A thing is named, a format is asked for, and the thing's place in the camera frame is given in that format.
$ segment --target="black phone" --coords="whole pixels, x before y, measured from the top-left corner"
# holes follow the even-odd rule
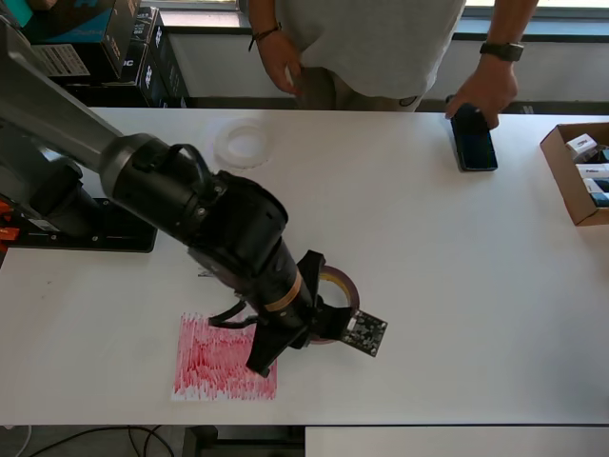
[[[450,120],[455,135],[457,157],[462,171],[497,169],[497,156],[482,112],[473,105],[462,105]]]

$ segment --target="red scribbles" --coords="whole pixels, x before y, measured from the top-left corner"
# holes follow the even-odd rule
[[[184,314],[173,381],[173,400],[272,400],[277,362],[263,378],[246,368],[256,327],[210,327],[200,314]]]

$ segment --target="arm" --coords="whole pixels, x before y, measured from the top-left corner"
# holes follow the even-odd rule
[[[249,22],[254,35],[277,26],[275,0],[249,0]],[[266,73],[275,86],[287,93],[298,95],[298,90],[285,76],[285,67],[297,78],[301,74],[300,53],[285,33],[272,32],[262,40],[257,40],[258,52]]]
[[[538,1],[495,0],[488,43],[519,42]],[[446,108],[446,117],[453,117],[461,105],[469,103],[482,111],[488,127],[494,129],[499,125],[499,113],[510,104],[517,93],[514,63],[485,54],[481,57],[476,71],[465,81]]]

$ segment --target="man's right hand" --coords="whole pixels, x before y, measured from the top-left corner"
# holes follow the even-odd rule
[[[300,95],[300,91],[285,75],[286,67],[292,78],[296,79],[301,75],[300,53],[288,36],[277,30],[263,38],[257,45],[266,73],[275,86],[284,92]]]

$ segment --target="man's hand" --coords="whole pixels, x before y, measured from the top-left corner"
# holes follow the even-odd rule
[[[482,111],[486,124],[494,129],[499,125],[499,113],[517,94],[518,82],[514,76],[513,64],[485,54],[474,74],[465,81],[446,107],[446,117],[454,117],[461,105],[469,103]]]
[[[284,92],[300,95],[285,75],[285,67],[293,78],[301,75],[300,53],[287,35],[280,30],[272,32],[258,43],[258,52],[275,86]]]

